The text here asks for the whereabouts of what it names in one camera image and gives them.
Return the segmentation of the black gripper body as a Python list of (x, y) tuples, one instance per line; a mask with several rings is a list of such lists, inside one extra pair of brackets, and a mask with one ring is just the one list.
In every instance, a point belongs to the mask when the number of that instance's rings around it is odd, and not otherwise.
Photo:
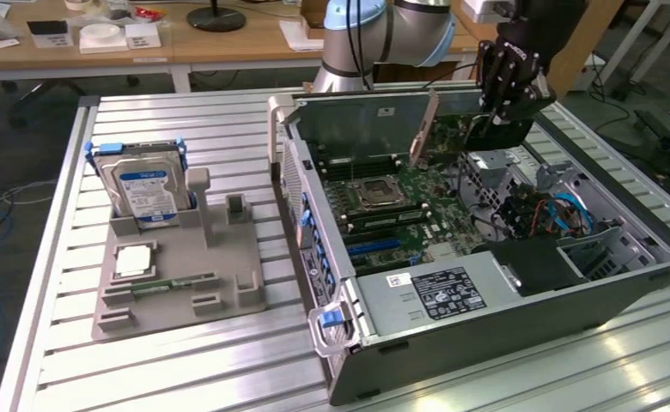
[(583, 0), (500, 1), (494, 10), (507, 19), (496, 25), (496, 47), (508, 59), (518, 85), (547, 75), (587, 9)]

